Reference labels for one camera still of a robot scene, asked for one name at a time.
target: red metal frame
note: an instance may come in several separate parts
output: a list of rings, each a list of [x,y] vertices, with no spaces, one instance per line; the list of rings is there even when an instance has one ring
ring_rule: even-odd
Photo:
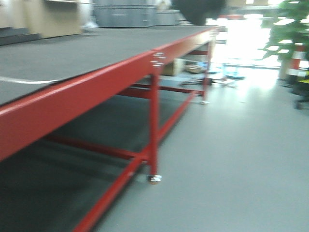
[[[74,232],[89,231],[100,216],[108,209],[111,202],[141,164],[146,162],[150,166],[150,174],[157,174],[157,148],[160,140],[163,139],[169,129],[180,118],[195,95],[201,95],[203,100],[206,98],[206,86],[208,82],[207,72],[205,73],[203,81],[203,90],[160,87],[158,82],[159,75],[162,71],[162,65],[154,65],[153,61],[155,54],[158,52],[163,54],[163,65],[170,63],[174,58],[181,57],[190,52],[193,55],[208,55],[209,69],[211,48],[217,29],[218,28],[210,28],[204,32],[166,44],[152,51],[144,52],[125,61],[81,75],[10,104],[1,106],[0,161],[39,138],[44,137],[56,128],[71,121],[115,94],[149,99],[150,142],[139,153],[91,144],[72,138],[54,135],[46,136],[46,139],[54,142],[101,152],[122,159],[133,159],[74,229]],[[207,51],[194,51],[204,44],[208,44]],[[135,82],[147,75],[151,75],[151,84],[149,86],[134,85]],[[177,91],[189,94],[187,99],[161,128],[159,128],[158,125],[159,90]]]

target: red table leg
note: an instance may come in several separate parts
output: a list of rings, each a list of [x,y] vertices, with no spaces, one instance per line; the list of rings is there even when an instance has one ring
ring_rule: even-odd
[[[150,175],[148,176],[148,180],[151,184],[157,184],[162,178],[157,175],[157,153],[159,143],[159,74],[160,69],[155,69],[155,72],[151,78],[150,86]]]

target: caster wheel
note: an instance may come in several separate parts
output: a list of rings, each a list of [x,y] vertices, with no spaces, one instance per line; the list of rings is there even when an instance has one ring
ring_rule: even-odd
[[[162,176],[160,175],[148,175],[148,181],[152,185],[158,184],[162,180]]]
[[[303,108],[302,104],[300,102],[295,103],[295,109],[301,110]]]
[[[202,105],[207,105],[207,104],[209,104],[210,102],[209,101],[201,101],[201,104]]]

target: gray floor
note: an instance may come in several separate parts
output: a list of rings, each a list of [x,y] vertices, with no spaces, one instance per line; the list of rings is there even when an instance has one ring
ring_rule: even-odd
[[[276,71],[210,87],[162,143],[160,184],[143,169],[95,232],[309,231],[309,107]]]

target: metal bracket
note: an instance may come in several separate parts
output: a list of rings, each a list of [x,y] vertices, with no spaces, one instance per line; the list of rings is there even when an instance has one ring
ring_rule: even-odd
[[[151,63],[154,67],[159,68],[164,65],[164,60],[166,59],[164,52],[157,52],[153,56],[154,60],[152,60]]]

